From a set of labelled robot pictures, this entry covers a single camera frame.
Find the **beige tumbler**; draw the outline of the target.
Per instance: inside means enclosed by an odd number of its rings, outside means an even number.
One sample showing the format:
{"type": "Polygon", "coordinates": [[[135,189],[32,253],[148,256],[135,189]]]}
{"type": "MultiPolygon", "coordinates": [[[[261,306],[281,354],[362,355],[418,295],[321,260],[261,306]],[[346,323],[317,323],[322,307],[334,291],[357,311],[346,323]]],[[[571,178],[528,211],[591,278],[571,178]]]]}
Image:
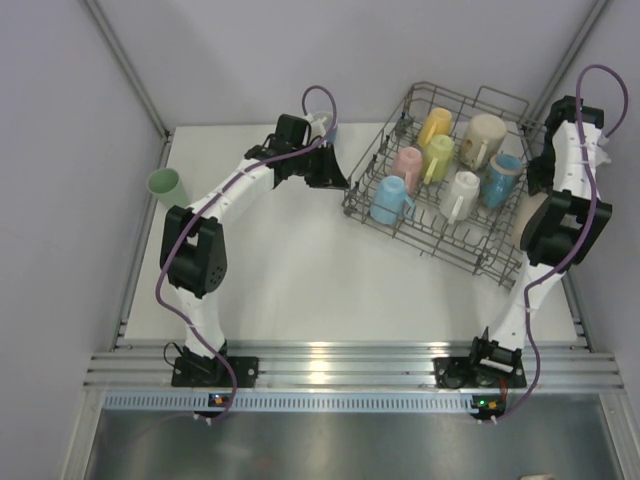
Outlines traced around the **beige tumbler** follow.
{"type": "Polygon", "coordinates": [[[517,249],[521,249],[521,239],[526,225],[539,207],[544,203],[546,198],[547,194],[543,192],[539,192],[535,195],[529,195],[527,193],[522,194],[512,225],[511,236],[512,244],[517,249]]]}

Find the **blue butterfly mug orange inside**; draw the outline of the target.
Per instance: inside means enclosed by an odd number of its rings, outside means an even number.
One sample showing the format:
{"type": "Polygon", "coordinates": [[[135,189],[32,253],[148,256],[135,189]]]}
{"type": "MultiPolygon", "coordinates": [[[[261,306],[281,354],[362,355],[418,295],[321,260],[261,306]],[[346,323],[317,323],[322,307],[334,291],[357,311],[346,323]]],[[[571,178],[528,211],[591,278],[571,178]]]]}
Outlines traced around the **blue butterfly mug orange inside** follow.
{"type": "Polygon", "coordinates": [[[509,154],[494,155],[485,170],[481,186],[481,201],[489,210],[501,207],[511,195],[523,164],[509,154]]]}

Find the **light blue mug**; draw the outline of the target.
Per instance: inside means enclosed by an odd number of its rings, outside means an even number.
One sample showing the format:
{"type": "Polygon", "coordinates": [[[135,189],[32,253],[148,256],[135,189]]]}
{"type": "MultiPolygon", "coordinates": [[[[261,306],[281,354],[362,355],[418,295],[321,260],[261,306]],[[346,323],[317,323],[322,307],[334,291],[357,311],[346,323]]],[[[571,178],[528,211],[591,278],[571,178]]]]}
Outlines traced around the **light blue mug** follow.
{"type": "Polygon", "coordinates": [[[391,226],[401,218],[413,219],[415,209],[404,180],[390,175],[379,183],[369,213],[376,222],[391,226]]]}

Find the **floral cream mug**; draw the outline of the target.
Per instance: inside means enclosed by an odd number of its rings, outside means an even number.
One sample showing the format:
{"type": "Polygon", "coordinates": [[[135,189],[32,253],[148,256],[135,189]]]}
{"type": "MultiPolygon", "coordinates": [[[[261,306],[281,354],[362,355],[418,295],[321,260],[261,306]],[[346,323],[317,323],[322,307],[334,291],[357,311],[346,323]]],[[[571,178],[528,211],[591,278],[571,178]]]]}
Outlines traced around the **floral cream mug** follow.
{"type": "Polygon", "coordinates": [[[468,123],[460,147],[460,161],[472,171],[482,169],[495,155],[507,135],[507,126],[498,116],[479,114],[468,123]]]}

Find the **pink mug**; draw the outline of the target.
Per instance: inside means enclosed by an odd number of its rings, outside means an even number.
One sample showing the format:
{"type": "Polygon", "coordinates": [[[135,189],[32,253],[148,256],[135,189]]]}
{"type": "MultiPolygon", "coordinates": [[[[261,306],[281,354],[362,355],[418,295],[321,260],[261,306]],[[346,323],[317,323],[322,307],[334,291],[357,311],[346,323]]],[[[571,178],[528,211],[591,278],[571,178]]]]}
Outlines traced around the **pink mug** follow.
{"type": "Polygon", "coordinates": [[[403,147],[398,150],[392,166],[390,175],[401,178],[410,194],[417,186],[422,171],[422,153],[415,147],[403,147]]]}

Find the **white mug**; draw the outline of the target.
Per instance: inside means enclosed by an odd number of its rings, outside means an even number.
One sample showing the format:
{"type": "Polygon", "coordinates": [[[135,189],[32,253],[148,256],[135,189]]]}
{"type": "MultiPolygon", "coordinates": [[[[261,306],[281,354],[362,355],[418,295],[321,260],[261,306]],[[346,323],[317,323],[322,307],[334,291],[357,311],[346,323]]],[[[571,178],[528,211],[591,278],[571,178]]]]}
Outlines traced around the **white mug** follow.
{"type": "Polygon", "coordinates": [[[449,224],[465,220],[480,191],[480,178],[470,171],[459,171],[447,186],[440,202],[440,213],[449,224]]]}

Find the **pale yellow-green mug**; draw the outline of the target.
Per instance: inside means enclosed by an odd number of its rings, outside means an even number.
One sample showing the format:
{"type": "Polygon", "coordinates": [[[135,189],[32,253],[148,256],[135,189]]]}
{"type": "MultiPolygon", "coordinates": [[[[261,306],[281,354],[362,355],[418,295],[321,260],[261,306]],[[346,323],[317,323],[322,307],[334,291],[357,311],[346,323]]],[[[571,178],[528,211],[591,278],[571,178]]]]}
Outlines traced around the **pale yellow-green mug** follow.
{"type": "Polygon", "coordinates": [[[454,154],[455,143],[444,134],[435,135],[424,151],[423,183],[429,185],[445,179],[454,154]]]}

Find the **yellow mug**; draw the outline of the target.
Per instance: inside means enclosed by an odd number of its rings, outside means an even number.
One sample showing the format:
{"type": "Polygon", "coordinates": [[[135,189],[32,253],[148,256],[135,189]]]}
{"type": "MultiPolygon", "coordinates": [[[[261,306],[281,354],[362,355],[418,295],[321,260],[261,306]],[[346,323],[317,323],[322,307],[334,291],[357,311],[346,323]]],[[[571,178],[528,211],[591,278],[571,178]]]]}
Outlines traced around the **yellow mug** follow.
{"type": "Polygon", "coordinates": [[[452,113],[445,109],[433,108],[422,126],[418,135],[418,145],[425,149],[436,135],[448,135],[451,131],[452,113]]]}

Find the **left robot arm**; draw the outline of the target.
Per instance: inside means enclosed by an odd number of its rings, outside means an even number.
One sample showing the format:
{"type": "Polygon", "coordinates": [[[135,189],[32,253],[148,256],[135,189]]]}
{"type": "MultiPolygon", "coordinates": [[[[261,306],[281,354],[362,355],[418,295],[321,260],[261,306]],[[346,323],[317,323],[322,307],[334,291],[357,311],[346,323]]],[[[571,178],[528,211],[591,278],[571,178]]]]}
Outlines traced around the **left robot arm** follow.
{"type": "Polygon", "coordinates": [[[228,355],[219,318],[218,289],[228,267],[224,230],[292,176],[311,188],[348,189],[334,151],[336,130],[332,114],[283,114],[274,132],[247,150],[221,185],[187,207],[168,210],[159,281],[176,292],[180,304],[172,311],[187,331],[173,363],[172,386],[254,385],[257,358],[228,355]]]}

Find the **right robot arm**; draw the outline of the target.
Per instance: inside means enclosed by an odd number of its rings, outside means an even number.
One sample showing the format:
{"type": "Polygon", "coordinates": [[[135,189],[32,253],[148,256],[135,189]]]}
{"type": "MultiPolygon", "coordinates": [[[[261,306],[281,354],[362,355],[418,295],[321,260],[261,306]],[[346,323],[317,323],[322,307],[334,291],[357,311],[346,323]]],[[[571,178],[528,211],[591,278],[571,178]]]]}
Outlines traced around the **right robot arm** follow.
{"type": "Polygon", "coordinates": [[[550,107],[540,155],[526,170],[527,191],[514,225],[523,255],[519,278],[496,320],[465,356],[434,362],[440,388],[523,388],[522,353],[550,290],[581,263],[612,216],[595,185],[604,112],[565,96],[550,107]]]}

